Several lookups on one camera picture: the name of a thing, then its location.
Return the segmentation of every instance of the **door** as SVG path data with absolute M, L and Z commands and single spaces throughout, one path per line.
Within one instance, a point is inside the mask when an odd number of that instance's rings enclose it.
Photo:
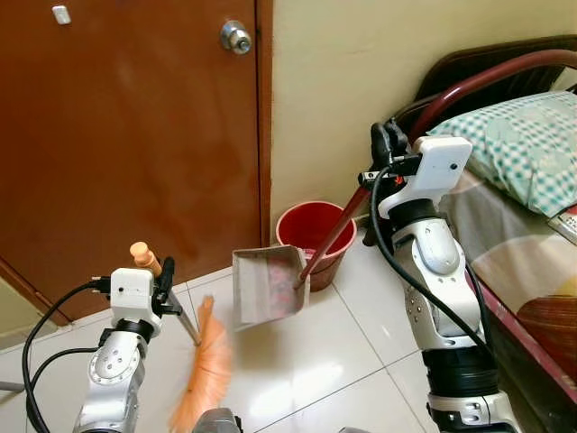
M 254 36 L 254 2 L 61 4 L 70 24 L 0 5 L 0 259 L 53 302 L 131 266 L 137 240 L 175 257 L 176 282 L 260 245 L 256 57 L 219 38 L 229 19 Z

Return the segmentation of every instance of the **door knob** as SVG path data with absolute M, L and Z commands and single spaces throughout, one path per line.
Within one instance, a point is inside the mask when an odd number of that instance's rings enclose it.
M 251 50 L 251 35 L 238 21 L 228 21 L 220 31 L 220 41 L 227 50 L 243 55 Z

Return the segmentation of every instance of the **white tile floor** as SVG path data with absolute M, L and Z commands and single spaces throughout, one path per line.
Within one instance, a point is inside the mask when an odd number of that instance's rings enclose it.
M 232 332 L 230 269 L 175 287 L 192 311 L 207 293 L 215 314 L 230 329 L 234 376 L 224 405 L 243 419 L 245 432 L 336 433 L 349 426 L 372 433 L 435 432 L 425 411 L 425 368 L 404 312 L 397 277 L 375 248 L 359 237 L 334 284 L 311 294 L 310 306 L 293 318 Z M 108 326 L 110 312 L 83 318 L 41 338 L 32 367 L 62 348 L 90 346 Z M 192 342 L 172 317 L 151 341 L 141 400 L 139 433 L 167 431 L 184 389 Z M 0 381 L 20 381 L 20 346 L 0 352 Z M 37 386 L 37 400 L 51 431 L 71 431 L 87 389 L 88 355 L 59 359 Z M 0 392 L 2 431 L 33 432 L 22 394 Z

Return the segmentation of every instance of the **red bucket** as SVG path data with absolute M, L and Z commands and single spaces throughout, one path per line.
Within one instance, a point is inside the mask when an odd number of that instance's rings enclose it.
M 308 262 L 333 228 L 341 212 L 342 207 L 326 201 L 308 201 L 296 205 L 280 217 L 277 223 L 277 240 L 281 245 L 294 245 L 303 249 Z M 311 272 L 311 291 L 322 290 L 331 283 L 356 234 L 357 226 L 351 220 Z

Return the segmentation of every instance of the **pillow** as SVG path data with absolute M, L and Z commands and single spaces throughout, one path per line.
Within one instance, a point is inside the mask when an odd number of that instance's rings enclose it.
M 469 170 L 536 213 L 577 201 L 577 96 L 546 92 L 458 115 L 429 135 L 472 143 Z

